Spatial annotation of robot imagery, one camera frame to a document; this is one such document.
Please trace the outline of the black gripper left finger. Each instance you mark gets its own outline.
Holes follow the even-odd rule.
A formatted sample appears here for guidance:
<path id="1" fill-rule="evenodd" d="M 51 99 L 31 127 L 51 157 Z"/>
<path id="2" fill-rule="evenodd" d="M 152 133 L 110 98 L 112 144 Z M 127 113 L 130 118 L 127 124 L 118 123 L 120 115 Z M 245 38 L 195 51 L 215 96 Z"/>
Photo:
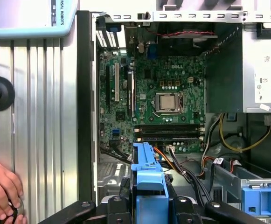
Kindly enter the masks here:
<path id="1" fill-rule="evenodd" d="M 96 205 L 76 201 L 41 221 L 41 224 L 131 224 L 130 178 L 123 178 L 117 196 L 105 197 Z"/>

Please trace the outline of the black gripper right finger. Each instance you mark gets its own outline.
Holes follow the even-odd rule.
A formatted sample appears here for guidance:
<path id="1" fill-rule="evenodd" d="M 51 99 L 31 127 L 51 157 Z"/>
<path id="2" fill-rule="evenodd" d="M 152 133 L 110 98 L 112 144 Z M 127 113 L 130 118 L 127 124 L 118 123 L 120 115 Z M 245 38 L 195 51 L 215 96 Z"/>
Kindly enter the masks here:
<path id="1" fill-rule="evenodd" d="M 189 197 L 178 196 L 172 186 L 173 177 L 165 175 L 169 195 L 170 224 L 262 224 L 263 221 L 223 202 L 208 202 L 204 207 Z"/>

